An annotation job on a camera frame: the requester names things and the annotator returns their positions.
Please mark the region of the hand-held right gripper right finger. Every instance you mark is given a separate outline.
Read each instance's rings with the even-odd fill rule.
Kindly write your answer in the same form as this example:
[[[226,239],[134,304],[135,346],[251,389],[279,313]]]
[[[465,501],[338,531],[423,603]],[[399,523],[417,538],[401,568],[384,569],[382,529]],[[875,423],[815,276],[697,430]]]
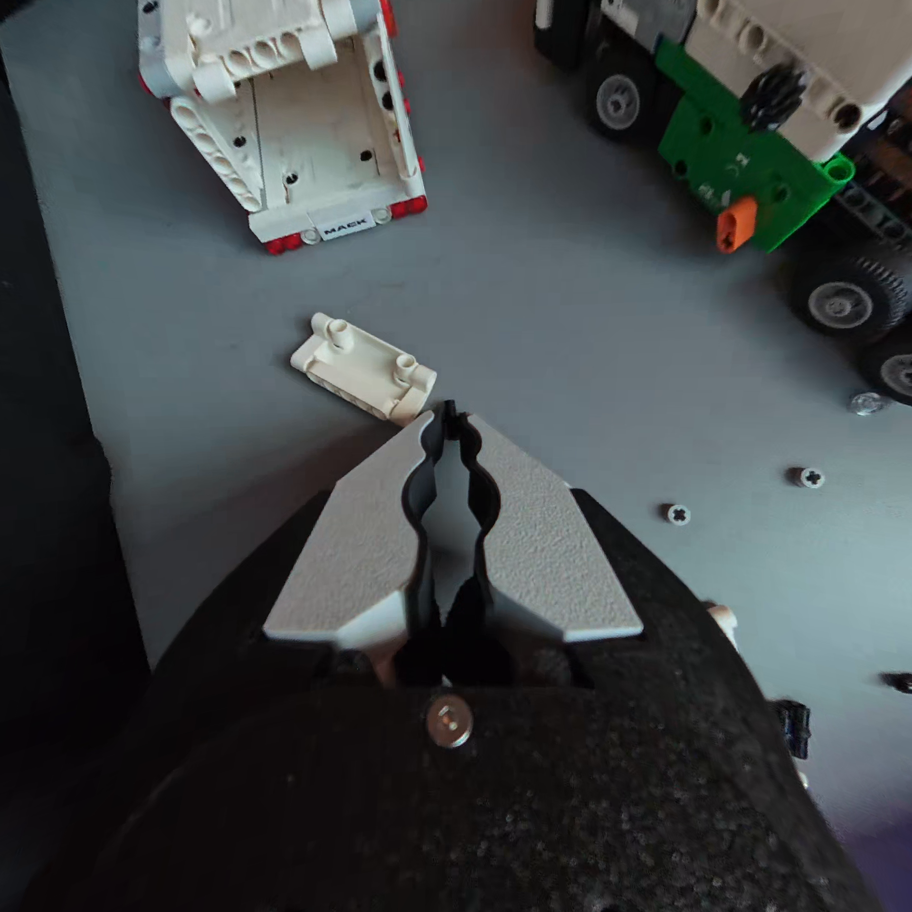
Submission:
[[[456,419],[486,622],[557,643],[635,637],[644,623],[570,486],[476,415]]]

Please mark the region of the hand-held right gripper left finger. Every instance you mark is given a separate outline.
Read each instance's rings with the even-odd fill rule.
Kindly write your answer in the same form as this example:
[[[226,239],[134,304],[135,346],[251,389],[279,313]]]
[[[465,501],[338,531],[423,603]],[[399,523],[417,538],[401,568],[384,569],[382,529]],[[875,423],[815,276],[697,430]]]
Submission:
[[[266,617],[270,641],[358,652],[399,683],[396,655],[439,626],[422,522],[439,459],[429,409],[336,483]]]

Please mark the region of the white lego panel piece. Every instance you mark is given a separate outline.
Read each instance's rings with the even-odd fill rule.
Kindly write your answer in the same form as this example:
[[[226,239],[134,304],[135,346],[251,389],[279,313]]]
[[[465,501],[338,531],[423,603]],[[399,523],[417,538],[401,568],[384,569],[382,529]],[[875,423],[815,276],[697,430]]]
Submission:
[[[435,370],[345,319],[315,313],[290,358],[313,383],[381,420],[404,427],[423,410]]]

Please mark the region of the white green lego truck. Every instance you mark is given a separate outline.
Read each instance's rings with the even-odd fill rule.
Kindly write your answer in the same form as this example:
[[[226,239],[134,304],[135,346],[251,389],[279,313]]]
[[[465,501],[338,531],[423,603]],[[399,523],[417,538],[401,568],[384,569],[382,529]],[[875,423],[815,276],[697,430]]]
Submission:
[[[826,225],[790,309],[910,406],[909,1],[539,1],[533,39],[586,71],[599,134],[656,143],[722,254]]]

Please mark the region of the white lego truck container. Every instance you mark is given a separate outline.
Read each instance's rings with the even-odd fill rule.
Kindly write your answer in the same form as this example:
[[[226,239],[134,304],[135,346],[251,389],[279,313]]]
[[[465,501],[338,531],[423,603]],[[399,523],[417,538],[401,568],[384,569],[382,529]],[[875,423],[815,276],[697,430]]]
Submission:
[[[279,256],[426,211],[390,2],[140,1],[143,86]]]

